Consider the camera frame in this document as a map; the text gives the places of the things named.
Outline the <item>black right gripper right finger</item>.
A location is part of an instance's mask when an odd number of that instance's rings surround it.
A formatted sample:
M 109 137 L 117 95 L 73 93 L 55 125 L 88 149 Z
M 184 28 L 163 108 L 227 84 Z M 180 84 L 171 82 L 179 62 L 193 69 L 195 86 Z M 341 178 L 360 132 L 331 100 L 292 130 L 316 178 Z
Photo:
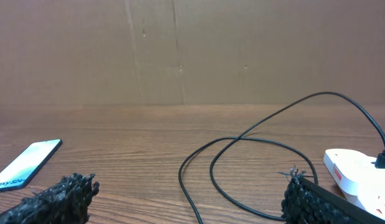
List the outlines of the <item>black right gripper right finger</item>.
M 281 172 L 289 181 L 281 202 L 288 224 L 385 224 L 385 220 L 349 203 L 307 179 L 296 167 Z

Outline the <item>black smartphone with blue screen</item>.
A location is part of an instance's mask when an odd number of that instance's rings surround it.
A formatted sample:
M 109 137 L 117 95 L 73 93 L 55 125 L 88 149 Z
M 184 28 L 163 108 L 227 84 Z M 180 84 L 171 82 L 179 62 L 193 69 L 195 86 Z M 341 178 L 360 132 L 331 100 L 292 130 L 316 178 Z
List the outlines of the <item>black smartphone with blue screen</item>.
M 0 192 L 26 187 L 61 145 L 61 139 L 30 144 L 0 172 Z

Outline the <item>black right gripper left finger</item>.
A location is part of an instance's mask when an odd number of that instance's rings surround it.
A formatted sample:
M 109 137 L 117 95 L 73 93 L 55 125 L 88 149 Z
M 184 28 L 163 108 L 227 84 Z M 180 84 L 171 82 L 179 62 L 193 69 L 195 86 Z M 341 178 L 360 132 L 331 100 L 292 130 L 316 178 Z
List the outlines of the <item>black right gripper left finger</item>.
M 50 188 L 23 198 L 20 204 L 0 213 L 0 224 L 85 224 L 88 207 L 99 193 L 94 174 L 64 176 Z

